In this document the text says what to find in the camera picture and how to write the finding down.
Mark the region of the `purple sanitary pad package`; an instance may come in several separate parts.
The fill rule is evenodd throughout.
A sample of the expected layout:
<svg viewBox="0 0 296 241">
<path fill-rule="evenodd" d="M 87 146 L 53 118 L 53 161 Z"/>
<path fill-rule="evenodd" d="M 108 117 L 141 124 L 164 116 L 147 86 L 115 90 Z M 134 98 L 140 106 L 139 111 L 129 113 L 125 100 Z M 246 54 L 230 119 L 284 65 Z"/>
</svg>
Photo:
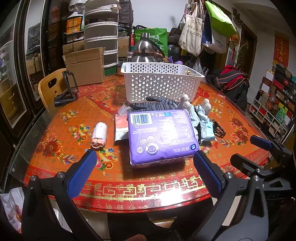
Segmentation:
<svg viewBox="0 0 296 241">
<path fill-rule="evenodd" d="M 133 112 L 127 121 L 134 168 L 183 162 L 200 149 L 185 109 Z"/>
</svg>

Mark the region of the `green shopping bag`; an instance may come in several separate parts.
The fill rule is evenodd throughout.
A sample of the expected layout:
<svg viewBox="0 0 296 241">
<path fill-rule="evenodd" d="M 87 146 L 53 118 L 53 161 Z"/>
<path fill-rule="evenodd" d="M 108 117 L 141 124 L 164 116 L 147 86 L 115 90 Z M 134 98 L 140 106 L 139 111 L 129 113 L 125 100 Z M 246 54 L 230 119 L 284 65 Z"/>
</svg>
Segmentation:
<svg viewBox="0 0 296 241">
<path fill-rule="evenodd" d="M 149 39 L 156 43 L 168 56 L 168 33 L 165 28 L 147 28 L 142 25 L 134 26 L 134 43 L 136 44 L 142 33 L 149 33 Z"/>
</svg>

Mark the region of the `bright green hanging bag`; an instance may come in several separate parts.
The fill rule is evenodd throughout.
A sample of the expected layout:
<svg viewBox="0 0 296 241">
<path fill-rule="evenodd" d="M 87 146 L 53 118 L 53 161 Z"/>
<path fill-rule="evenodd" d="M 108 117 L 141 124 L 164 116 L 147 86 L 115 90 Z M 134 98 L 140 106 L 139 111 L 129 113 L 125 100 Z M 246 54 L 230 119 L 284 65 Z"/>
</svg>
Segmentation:
<svg viewBox="0 0 296 241">
<path fill-rule="evenodd" d="M 229 16 L 227 16 L 217 5 L 205 1 L 210 16 L 211 27 L 226 38 L 236 35 L 238 32 Z"/>
</svg>

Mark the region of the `white blue hanging bag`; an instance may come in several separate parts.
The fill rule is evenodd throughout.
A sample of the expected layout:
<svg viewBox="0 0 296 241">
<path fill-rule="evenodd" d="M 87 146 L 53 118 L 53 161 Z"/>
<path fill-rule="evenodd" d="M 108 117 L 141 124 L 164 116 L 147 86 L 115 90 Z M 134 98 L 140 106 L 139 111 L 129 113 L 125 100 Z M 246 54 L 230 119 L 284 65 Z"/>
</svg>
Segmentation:
<svg viewBox="0 0 296 241">
<path fill-rule="evenodd" d="M 205 13 L 205 21 L 201 43 L 208 49 L 218 54 L 226 53 L 227 40 L 211 27 L 211 20 L 208 12 Z"/>
</svg>

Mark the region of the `dark grey striped gloves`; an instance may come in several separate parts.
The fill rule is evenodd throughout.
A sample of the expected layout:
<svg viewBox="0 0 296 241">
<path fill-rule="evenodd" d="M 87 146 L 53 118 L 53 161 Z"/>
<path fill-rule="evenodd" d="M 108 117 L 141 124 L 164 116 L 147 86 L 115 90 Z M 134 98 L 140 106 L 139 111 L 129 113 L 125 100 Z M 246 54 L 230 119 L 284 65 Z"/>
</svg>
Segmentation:
<svg viewBox="0 0 296 241">
<path fill-rule="evenodd" d="M 135 111 L 158 111 L 177 109 L 178 102 L 166 97 L 149 96 L 145 102 L 133 102 L 129 106 Z"/>
</svg>

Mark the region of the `brown cardboard box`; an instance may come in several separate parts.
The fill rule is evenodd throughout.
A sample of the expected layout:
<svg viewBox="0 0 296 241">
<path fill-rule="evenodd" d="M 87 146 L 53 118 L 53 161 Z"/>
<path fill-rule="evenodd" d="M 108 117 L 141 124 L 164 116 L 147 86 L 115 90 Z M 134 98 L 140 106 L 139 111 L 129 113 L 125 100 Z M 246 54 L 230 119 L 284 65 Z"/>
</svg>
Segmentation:
<svg viewBox="0 0 296 241">
<path fill-rule="evenodd" d="M 74 74 L 77 86 L 104 81 L 104 47 L 86 49 L 63 56 L 66 69 Z"/>
</svg>

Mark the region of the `pink white packet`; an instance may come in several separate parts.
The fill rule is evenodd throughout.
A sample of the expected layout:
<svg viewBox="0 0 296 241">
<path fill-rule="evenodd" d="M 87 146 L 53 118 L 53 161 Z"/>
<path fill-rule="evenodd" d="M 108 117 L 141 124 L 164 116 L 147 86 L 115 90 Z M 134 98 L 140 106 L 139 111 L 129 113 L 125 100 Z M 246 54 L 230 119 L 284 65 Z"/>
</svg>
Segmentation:
<svg viewBox="0 0 296 241">
<path fill-rule="evenodd" d="M 114 141 L 128 139 L 128 121 L 127 115 L 115 115 L 115 136 Z"/>
</svg>

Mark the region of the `white cubby shelf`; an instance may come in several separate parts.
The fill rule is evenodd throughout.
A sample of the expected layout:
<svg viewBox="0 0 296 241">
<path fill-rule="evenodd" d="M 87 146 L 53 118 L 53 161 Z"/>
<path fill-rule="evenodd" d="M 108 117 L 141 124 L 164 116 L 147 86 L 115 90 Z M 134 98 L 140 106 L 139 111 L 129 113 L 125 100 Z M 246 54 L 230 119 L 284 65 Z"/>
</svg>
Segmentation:
<svg viewBox="0 0 296 241">
<path fill-rule="evenodd" d="M 284 143 L 295 127 L 295 76 L 282 64 L 267 70 L 248 111 L 266 135 Z"/>
</svg>

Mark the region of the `white perforated plastic basket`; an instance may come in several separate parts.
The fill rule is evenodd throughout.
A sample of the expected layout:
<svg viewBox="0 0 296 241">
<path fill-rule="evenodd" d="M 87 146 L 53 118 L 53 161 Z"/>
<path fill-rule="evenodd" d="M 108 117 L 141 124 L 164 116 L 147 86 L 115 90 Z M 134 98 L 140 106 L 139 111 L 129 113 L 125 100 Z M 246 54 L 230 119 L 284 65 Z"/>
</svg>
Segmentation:
<svg viewBox="0 0 296 241">
<path fill-rule="evenodd" d="M 147 97 L 165 97 L 179 102 L 186 94 L 193 101 L 204 75 L 180 64 L 126 62 L 121 66 L 126 100 L 145 102 Z"/>
</svg>

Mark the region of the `stainless steel kettle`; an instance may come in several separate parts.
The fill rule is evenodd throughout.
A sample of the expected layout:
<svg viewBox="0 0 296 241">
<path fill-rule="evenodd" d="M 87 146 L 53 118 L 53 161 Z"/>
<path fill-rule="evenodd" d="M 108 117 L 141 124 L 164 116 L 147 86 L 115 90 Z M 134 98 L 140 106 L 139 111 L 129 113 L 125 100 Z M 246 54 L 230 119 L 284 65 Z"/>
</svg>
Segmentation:
<svg viewBox="0 0 296 241">
<path fill-rule="evenodd" d="M 150 38 L 147 32 L 141 33 L 140 40 L 134 46 L 131 62 L 161 62 L 165 58 L 163 50 Z"/>
</svg>

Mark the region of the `light blue mask packet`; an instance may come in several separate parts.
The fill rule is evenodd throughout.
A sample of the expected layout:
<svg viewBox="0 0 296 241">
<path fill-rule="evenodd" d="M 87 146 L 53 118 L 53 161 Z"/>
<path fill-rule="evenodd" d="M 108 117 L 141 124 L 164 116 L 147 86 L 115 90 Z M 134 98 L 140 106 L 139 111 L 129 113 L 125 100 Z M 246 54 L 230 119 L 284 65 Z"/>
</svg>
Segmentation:
<svg viewBox="0 0 296 241">
<path fill-rule="evenodd" d="M 214 134 L 213 123 L 210 121 L 208 116 L 206 116 L 205 118 L 202 118 L 199 124 L 200 124 L 201 143 L 214 141 L 216 138 Z"/>
</svg>

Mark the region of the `light blue fuzzy socks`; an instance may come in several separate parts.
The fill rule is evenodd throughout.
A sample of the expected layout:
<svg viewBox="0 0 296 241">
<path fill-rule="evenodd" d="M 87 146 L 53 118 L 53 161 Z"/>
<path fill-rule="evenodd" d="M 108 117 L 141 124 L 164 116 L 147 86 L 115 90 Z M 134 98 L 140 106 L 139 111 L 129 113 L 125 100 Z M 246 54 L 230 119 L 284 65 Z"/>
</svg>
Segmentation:
<svg viewBox="0 0 296 241">
<path fill-rule="evenodd" d="M 186 94 L 183 94 L 177 109 L 185 109 L 188 112 L 195 138 L 197 139 L 198 143 L 201 144 L 199 122 L 202 118 L 205 118 L 206 116 L 208 116 L 212 109 L 209 99 L 204 99 L 202 104 L 193 106 L 189 102 L 189 97 Z"/>
</svg>

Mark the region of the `red wall banner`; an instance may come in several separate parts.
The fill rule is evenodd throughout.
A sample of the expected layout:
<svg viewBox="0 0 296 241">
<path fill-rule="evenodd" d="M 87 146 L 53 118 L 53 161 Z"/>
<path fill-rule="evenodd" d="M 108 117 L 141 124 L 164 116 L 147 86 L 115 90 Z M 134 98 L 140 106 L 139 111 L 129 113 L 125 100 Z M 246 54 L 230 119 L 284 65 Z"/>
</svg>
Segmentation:
<svg viewBox="0 0 296 241">
<path fill-rule="evenodd" d="M 279 35 L 274 35 L 273 61 L 288 67 L 290 43 L 289 40 Z"/>
</svg>

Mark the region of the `red black striped jacket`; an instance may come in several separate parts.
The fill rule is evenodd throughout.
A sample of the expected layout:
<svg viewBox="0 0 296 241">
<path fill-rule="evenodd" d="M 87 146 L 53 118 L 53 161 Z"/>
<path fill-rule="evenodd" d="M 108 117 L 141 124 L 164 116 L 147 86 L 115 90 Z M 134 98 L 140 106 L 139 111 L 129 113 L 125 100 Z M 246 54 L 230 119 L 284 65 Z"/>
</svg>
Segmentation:
<svg viewBox="0 0 296 241">
<path fill-rule="evenodd" d="M 206 76 L 206 81 L 222 92 L 242 111 L 247 107 L 247 93 L 250 87 L 248 75 L 231 65 L 215 70 Z"/>
</svg>

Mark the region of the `beige canvas tote bag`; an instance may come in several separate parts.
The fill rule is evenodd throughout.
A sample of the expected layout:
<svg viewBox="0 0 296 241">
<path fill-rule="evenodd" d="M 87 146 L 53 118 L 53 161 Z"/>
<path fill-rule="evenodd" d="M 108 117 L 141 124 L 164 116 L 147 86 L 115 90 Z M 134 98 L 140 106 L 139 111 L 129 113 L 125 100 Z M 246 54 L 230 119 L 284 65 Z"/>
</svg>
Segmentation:
<svg viewBox="0 0 296 241">
<path fill-rule="evenodd" d="M 179 38 L 182 50 L 196 57 L 202 51 L 204 17 L 202 1 L 196 1 L 195 7 L 185 14 L 185 24 Z"/>
</svg>

